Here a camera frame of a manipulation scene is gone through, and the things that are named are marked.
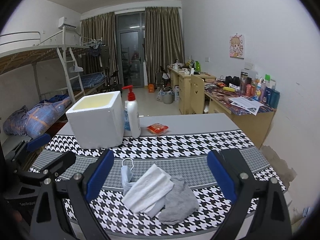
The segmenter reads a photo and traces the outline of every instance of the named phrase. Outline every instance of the bolt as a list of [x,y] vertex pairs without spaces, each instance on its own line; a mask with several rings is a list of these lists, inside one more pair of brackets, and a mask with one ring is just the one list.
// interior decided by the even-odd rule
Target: bolt
[[270,181],[271,181],[272,184],[277,184],[278,183],[278,180],[275,177],[272,177],[270,179]]
[[241,179],[248,179],[249,176],[248,176],[248,174],[246,174],[245,172],[243,172],[243,173],[240,174],[240,178],[241,178]]
[[44,184],[48,185],[51,183],[51,179],[50,178],[47,178],[44,180]]
[[75,175],[73,175],[73,178],[74,178],[75,180],[81,179],[81,177],[82,177],[82,174],[81,174],[81,173],[76,173]]

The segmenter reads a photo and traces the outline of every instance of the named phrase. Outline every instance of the door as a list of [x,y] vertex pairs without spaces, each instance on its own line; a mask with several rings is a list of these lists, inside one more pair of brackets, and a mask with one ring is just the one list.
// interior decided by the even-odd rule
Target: door
[[144,87],[142,13],[120,15],[117,20],[117,49],[121,83]]

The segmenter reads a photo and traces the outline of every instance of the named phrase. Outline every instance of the wooden chair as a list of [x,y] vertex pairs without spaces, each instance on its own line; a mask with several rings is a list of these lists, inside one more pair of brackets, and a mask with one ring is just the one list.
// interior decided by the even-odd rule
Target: wooden chair
[[204,80],[191,75],[191,112],[203,114],[204,110]]

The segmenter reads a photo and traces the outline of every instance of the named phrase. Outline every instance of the red bottle cap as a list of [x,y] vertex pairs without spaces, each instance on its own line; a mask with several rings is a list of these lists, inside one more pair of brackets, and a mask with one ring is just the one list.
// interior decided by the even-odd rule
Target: red bottle cap
[[123,87],[123,88],[122,88],[123,90],[129,89],[128,101],[134,101],[134,100],[136,100],[136,96],[135,96],[134,93],[132,92],[132,88],[133,88],[133,85],[126,86],[126,87]]

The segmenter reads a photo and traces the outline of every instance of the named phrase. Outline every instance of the air conditioner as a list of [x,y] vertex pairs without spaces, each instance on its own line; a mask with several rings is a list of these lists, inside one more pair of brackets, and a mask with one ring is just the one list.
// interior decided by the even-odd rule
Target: air conditioner
[[67,17],[61,17],[61,18],[59,19],[58,28],[59,28],[59,29],[62,29],[63,26],[65,26],[65,27],[67,27],[67,28],[70,28],[70,29],[76,29],[76,28],[77,28],[77,26],[75,26],[75,25],[73,25],[73,24],[71,24],[71,23],[68,22]]

